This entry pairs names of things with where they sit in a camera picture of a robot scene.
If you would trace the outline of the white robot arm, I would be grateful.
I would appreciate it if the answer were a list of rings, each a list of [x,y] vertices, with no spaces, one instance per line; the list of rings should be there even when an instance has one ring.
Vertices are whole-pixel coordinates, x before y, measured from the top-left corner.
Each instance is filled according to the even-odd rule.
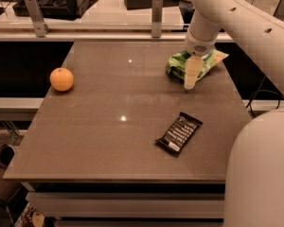
[[[192,0],[186,50],[204,55],[224,29],[284,96],[284,22],[247,0]],[[226,170],[224,227],[284,227],[284,108],[250,121]]]

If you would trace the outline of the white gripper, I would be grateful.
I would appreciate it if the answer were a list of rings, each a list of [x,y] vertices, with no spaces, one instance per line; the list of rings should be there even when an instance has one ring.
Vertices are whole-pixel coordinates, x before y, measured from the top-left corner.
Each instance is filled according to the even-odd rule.
[[[186,90],[191,90],[195,86],[197,77],[200,74],[204,63],[201,56],[208,54],[213,48],[215,42],[216,40],[202,41],[201,39],[197,39],[190,31],[186,33],[186,52],[190,55],[197,55],[191,56],[186,61],[186,71],[184,79],[184,87]]]

